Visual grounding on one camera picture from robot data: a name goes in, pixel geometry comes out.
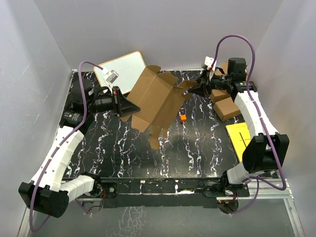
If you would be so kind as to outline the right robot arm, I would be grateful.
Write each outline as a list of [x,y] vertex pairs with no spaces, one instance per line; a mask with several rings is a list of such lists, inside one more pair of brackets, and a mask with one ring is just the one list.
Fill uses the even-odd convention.
[[280,134],[271,124],[259,101],[256,85],[247,77],[246,60],[230,58],[224,71],[216,60],[206,57],[197,86],[188,90],[200,96],[208,96],[213,90],[225,90],[239,108],[250,134],[250,142],[242,153],[241,162],[224,172],[220,190],[226,196],[233,195],[245,181],[268,171],[280,170],[289,146],[286,134]]

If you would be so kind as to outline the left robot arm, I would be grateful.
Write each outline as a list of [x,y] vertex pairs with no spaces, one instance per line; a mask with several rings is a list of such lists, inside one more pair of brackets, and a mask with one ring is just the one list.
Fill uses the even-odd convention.
[[21,183],[18,189],[30,210],[59,218],[69,202],[76,198],[100,196],[103,188],[99,175],[84,172],[66,183],[62,183],[62,179],[74,151],[93,122],[93,116],[107,111],[113,111],[120,118],[139,112],[140,108],[117,86],[95,90],[87,79],[73,83],[51,149],[32,179]]

